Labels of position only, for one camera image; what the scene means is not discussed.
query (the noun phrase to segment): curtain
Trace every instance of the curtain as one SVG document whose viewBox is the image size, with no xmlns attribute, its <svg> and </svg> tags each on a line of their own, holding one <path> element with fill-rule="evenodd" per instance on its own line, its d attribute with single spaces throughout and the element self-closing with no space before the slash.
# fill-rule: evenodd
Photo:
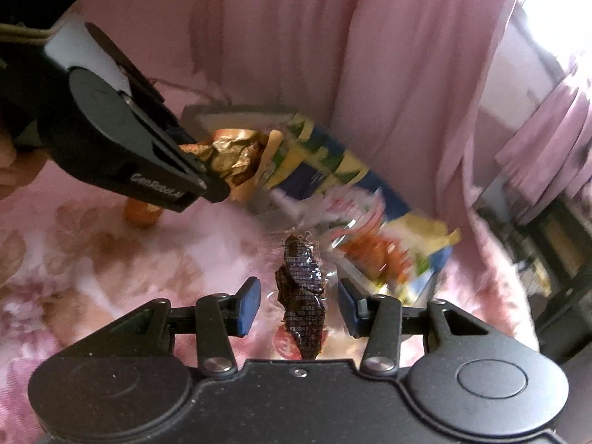
<svg viewBox="0 0 592 444">
<path fill-rule="evenodd" d="M 495 156 L 522 225 L 561 192 L 573 198 L 592 178 L 590 80 L 583 73 L 567 76 Z"/>
<path fill-rule="evenodd" d="M 151 77 L 190 85 L 205 71 L 239 101 L 295 106 L 325 125 L 412 207 L 461 228 L 455 253 L 477 276 L 485 267 L 467 217 L 474 126 L 514 2 L 83 0 L 82 6 Z"/>
</svg>

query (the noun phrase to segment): small screw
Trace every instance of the small screw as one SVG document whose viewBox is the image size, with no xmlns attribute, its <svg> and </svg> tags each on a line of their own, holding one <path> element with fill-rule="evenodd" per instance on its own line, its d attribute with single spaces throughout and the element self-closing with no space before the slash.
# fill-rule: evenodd
<svg viewBox="0 0 592 444">
<path fill-rule="evenodd" d="M 364 359 L 363 364 L 366 370 L 369 370 L 373 374 L 381 374 L 395 368 L 394 361 L 388 357 L 368 357 Z"/>
<path fill-rule="evenodd" d="M 232 369 L 232 362 L 225 357 L 210 357 L 205 360 L 203 367 L 209 372 L 226 372 Z"/>
<path fill-rule="evenodd" d="M 294 377 L 306 377 L 309 373 L 305 369 L 290 369 Z"/>
</svg>

